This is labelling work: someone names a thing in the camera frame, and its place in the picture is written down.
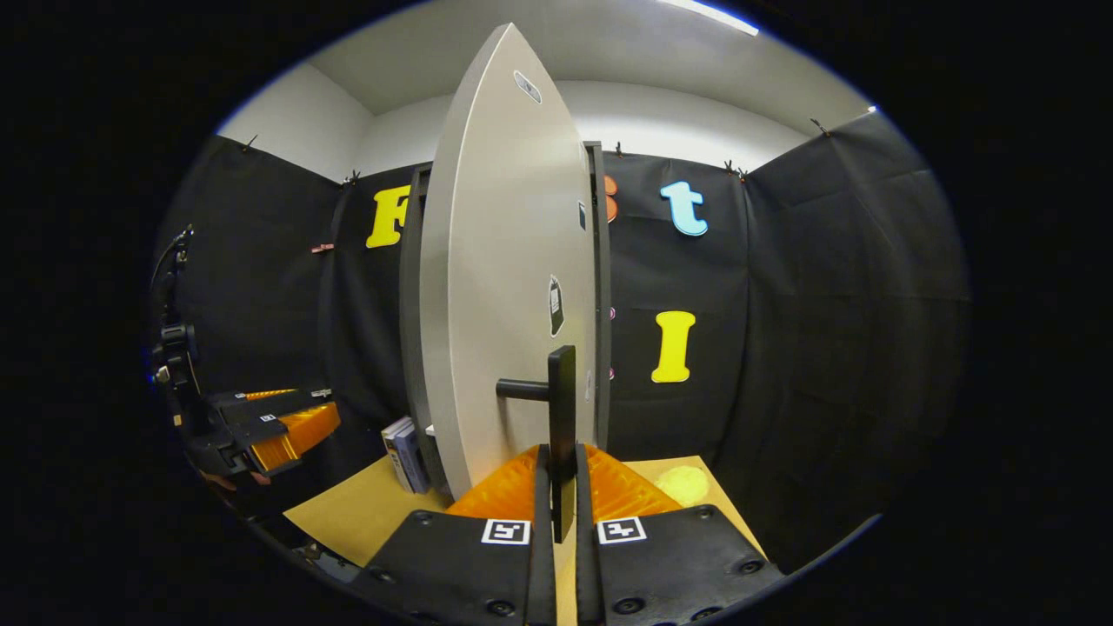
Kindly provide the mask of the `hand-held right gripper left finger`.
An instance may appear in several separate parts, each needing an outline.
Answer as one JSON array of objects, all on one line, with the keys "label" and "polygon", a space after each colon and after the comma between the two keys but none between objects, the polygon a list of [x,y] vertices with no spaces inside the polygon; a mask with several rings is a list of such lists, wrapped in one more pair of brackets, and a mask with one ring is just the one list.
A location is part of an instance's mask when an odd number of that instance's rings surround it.
[{"label": "hand-held right gripper left finger", "polygon": [[417,509],[351,590],[405,625],[554,625],[550,456],[536,446],[526,475],[531,522]]}]

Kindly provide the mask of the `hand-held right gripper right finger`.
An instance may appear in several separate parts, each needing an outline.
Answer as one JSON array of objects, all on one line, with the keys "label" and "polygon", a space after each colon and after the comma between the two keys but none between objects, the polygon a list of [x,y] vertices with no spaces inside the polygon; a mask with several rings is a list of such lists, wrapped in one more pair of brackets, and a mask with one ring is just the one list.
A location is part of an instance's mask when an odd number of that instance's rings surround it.
[{"label": "hand-held right gripper right finger", "polygon": [[784,581],[715,503],[681,507],[591,446],[574,456],[581,625],[705,625]]}]

